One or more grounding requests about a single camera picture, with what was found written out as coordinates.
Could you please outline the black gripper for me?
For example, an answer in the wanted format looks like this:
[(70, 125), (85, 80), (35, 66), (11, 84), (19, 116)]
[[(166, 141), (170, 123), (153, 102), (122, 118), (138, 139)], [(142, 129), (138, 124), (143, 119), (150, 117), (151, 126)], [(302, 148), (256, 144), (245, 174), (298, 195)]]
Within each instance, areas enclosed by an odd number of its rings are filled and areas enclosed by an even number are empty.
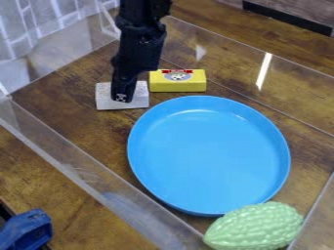
[(117, 102), (133, 101), (138, 75), (158, 69), (167, 37), (166, 24), (161, 20), (170, 15), (171, 6), (173, 0), (121, 0), (115, 19), (122, 31), (121, 44), (111, 60), (111, 99)]

